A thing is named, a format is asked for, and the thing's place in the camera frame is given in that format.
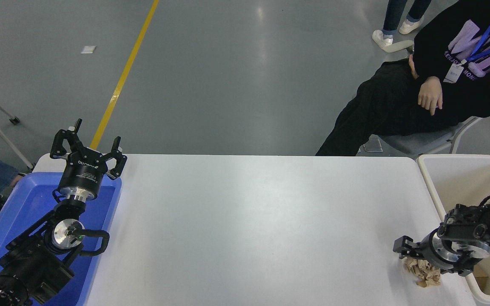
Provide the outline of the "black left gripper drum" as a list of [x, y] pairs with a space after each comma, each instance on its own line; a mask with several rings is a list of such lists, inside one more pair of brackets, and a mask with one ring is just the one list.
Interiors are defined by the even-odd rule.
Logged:
[[104, 174], [106, 161], [98, 151], [87, 148], [85, 152], [72, 151], [67, 157], [58, 192], [69, 194], [72, 189], [88, 191], [89, 196], [97, 196]]

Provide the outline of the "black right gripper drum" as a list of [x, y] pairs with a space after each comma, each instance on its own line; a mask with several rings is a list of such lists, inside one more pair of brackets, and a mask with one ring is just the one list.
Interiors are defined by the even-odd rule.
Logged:
[[419, 244], [419, 250], [423, 259], [438, 269], [444, 269], [443, 258], [438, 254], [438, 248], [443, 248], [443, 244], [437, 237], [436, 231], [428, 234]]

